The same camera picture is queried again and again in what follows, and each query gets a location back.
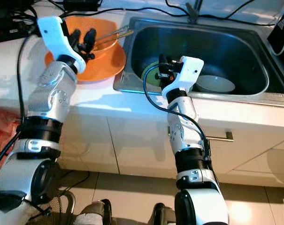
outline drawer handle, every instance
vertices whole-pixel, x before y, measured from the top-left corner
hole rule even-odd
[[[222,141],[222,142],[234,142],[234,138],[232,136],[232,132],[226,132],[226,138],[224,137],[209,137],[207,136],[207,139],[209,140],[216,140],[216,141]]]

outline sink faucet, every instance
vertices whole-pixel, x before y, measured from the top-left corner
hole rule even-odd
[[[185,5],[186,5],[188,12],[190,14],[190,17],[188,19],[189,22],[196,23],[197,19],[198,19],[200,8],[201,8],[201,5],[202,5],[202,0],[195,0],[194,7],[189,2],[187,2]]]

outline white bowl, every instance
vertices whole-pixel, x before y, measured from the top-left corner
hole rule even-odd
[[[196,82],[196,87],[201,92],[226,94],[232,92],[236,86],[233,82],[220,76],[202,75]]]

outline power adapter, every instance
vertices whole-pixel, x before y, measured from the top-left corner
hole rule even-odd
[[[99,0],[63,0],[62,5],[66,11],[97,11]]]

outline black device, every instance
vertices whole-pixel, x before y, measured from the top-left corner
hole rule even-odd
[[[62,5],[66,11],[97,11],[99,0],[64,0]]]
[[[0,0],[0,42],[26,37],[31,26],[19,13],[26,11],[34,0]]]

